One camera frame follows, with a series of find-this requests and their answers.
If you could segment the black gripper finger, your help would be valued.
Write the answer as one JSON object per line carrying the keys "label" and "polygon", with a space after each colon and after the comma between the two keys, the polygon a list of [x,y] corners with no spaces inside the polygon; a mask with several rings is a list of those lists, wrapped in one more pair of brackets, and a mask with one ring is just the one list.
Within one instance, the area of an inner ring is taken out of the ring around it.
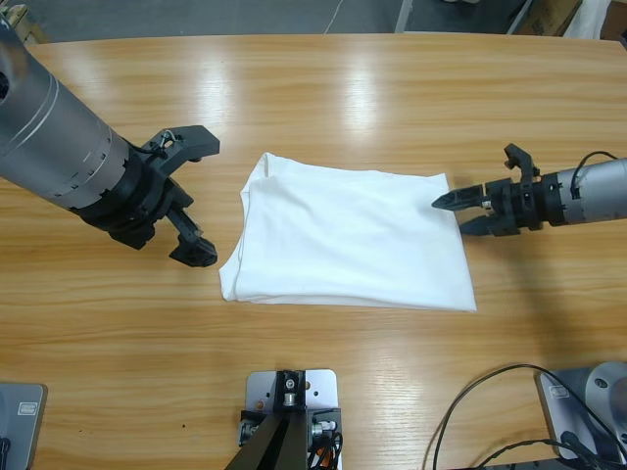
{"label": "black gripper finger", "polygon": [[208,267],[217,262],[215,245],[203,237],[202,230],[184,209],[170,208],[167,218],[178,231],[178,246],[169,254],[171,259],[190,267]]}
{"label": "black gripper finger", "polygon": [[491,235],[494,219],[488,215],[481,215],[465,221],[459,226],[462,235],[487,236]]}
{"label": "black gripper finger", "polygon": [[477,184],[452,190],[432,202],[438,210],[459,212],[470,208],[482,208],[485,201],[484,186]]}

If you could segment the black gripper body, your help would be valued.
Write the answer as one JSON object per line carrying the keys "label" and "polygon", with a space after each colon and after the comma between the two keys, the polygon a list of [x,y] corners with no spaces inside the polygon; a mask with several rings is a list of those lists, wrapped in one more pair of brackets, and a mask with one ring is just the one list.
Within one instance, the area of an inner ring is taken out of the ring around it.
{"label": "black gripper body", "polygon": [[487,216],[487,233],[509,236],[519,234],[521,228],[540,230],[545,222],[551,226],[565,225],[561,189],[556,174],[546,174],[529,184],[513,183],[510,179],[487,183],[486,196],[494,212]]}
{"label": "black gripper body", "polygon": [[121,181],[98,202],[71,212],[135,250],[154,237],[155,223],[166,217],[179,232],[177,248],[187,251],[195,246],[195,223],[185,212],[193,199],[171,175],[194,160],[195,151],[186,145],[163,150],[131,145]]}

